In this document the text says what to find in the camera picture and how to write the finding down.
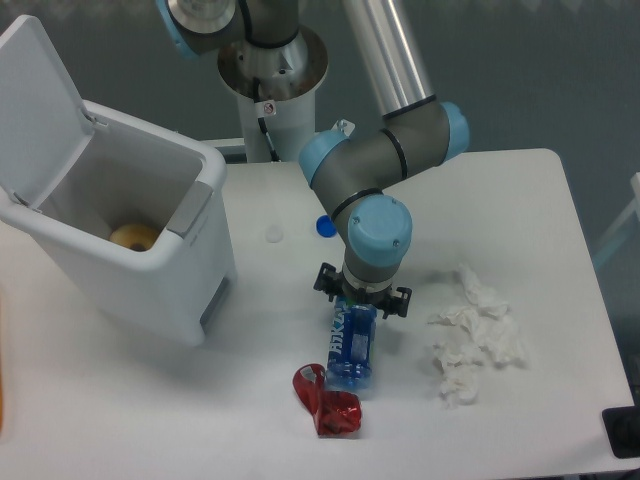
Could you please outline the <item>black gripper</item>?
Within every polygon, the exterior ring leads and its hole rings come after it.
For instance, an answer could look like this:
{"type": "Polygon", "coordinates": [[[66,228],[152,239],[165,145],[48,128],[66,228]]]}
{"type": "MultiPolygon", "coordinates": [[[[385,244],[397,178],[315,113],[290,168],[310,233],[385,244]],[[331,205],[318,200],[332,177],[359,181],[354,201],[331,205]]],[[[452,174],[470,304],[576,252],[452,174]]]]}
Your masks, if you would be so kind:
{"type": "Polygon", "coordinates": [[[380,306],[382,318],[390,316],[406,318],[412,297],[412,289],[397,287],[392,291],[393,278],[379,282],[358,279],[349,272],[338,271],[323,262],[316,276],[313,289],[327,295],[330,302],[344,298],[352,304],[380,306]]]}

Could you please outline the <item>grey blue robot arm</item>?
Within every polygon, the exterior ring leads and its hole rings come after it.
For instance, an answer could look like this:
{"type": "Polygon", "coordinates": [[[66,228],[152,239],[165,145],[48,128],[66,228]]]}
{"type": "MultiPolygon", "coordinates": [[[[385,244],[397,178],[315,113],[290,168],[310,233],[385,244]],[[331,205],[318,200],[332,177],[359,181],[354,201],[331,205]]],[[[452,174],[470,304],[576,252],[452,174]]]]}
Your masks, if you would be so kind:
{"type": "Polygon", "coordinates": [[[220,77],[238,101],[248,158],[297,161],[336,227],[343,264],[323,264],[315,289],[402,317],[411,292],[393,279],[410,246],[412,220],[385,191],[463,153],[469,127],[456,105],[438,100],[401,2],[343,7],[384,123],[360,140],[341,126],[314,129],[314,94],[328,55],[300,22],[297,2],[157,3],[182,55],[216,53],[220,77]]]}

